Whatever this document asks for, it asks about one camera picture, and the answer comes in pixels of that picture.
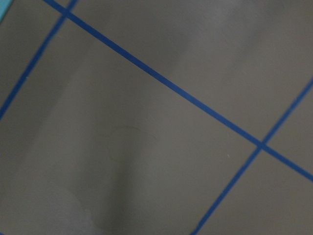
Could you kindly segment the light blue plastic bin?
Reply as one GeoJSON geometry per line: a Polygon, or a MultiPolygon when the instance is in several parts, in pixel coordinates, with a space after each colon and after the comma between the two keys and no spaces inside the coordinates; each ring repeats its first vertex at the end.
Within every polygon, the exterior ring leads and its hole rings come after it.
{"type": "Polygon", "coordinates": [[[2,21],[2,19],[4,18],[11,3],[12,3],[12,0],[0,0],[0,21],[2,21]]]}

